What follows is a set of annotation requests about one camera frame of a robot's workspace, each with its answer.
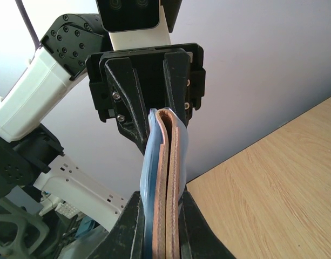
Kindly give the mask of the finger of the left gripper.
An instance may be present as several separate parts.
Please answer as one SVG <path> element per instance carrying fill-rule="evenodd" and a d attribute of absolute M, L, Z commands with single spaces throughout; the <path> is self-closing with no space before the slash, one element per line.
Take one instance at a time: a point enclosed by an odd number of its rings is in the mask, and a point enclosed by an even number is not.
<path fill-rule="evenodd" d="M 113 58 L 106 61 L 105 73 L 109 90 L 118 94 L 113 100 L 118 131 L 145 153 L 150 127 L 136 69 L 130 58 Z"/>
<path fill-rule="evenodd" d="M 185 100 L 190 64 L 190 56 L 184 49 L 173 49 L 164 55 L 166 104 L 185 126 L 188 125 Z"/>

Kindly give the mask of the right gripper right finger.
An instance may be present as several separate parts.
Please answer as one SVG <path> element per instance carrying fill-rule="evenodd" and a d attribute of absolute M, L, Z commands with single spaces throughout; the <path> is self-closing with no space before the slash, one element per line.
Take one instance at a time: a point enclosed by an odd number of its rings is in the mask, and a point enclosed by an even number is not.
<path fill-rule="evenodd" d="M 209 227 L 191 193 L 184 190 L 179 214 L 180 258 L 235 258 Z"/>

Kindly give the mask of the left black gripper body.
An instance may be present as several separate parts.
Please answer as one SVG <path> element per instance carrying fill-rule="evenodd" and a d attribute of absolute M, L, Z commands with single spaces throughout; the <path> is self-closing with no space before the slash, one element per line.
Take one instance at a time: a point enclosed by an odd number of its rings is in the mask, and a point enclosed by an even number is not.
<path fill-rule="evenodd" d="M 190 56 L 190 74 L 185 100 L 186 119 L 189 122 L 193 111 L 201 108 L 202 98 L 205 95 L 204 49 L 197 43 L 108 51 L 89 55 L 86 60 L 89 87 L 99 119 L 102 122 L 109 119 L 116 121 L 112 99 L 118 100 L 119 95 L 112 94 L 109 90 L 104 69 L 106 61 L 113 58 L 130 58 L 132 67 L 136 69 L 139 78 L 147 116 L 152 108 L 168 107 L 163 60 L 165 53 L 173 49 L 184 49 Z"/>

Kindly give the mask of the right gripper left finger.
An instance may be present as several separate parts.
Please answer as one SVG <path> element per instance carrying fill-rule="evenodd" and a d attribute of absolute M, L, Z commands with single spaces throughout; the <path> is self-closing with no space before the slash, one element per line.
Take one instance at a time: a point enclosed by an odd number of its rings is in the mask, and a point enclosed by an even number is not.
<path fill-rule="evenodd" d="M 88 258 L 149 258 L 144 249 L 144 221 L 140 192 L 136 191 L 107 237 Z"/>

